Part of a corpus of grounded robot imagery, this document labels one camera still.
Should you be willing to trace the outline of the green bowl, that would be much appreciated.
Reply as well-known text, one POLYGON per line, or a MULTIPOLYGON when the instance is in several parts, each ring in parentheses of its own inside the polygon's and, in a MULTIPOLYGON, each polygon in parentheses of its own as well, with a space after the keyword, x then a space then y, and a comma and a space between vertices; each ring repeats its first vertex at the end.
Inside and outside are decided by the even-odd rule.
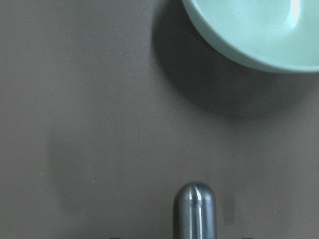
POLYGON ((272 73, 319 70, 316 0, 185 0, 195 29, 217 52, 272 73))

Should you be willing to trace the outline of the steel muddler black tip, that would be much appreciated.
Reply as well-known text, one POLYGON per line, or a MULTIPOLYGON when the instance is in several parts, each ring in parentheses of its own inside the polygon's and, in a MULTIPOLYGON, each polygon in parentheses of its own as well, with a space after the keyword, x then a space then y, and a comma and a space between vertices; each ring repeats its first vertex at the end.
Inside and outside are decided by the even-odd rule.
POLYGON ((216 200, 202 182, 189 182, 177 193, 173 204, 174 239, 216 239, 216 200))

